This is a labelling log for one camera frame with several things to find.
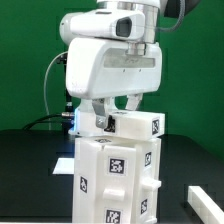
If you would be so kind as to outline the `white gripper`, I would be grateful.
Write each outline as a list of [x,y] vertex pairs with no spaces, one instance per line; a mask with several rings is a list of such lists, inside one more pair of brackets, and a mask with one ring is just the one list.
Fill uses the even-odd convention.
[[93,99],[98,128],[108,126],[107,97],[128,95],[125,109],[136,111],[143,98],[139,93],[154,92],[160,86],[160,47],[148,44],[143,56],[128,55],[127,50],[128,44],[123,41],[75,38],[70,43],[66,88],[73,97]]

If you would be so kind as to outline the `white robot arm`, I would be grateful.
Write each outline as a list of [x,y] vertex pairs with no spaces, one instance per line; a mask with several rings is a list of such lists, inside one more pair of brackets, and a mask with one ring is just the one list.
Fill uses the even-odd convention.
[[81,100],[77,134],[149,139],[164,133],[163,114],[137,110],[161,83],[156,34],[176,30],[200,1],[97,0],[95,10],[64,16],[66,89]]

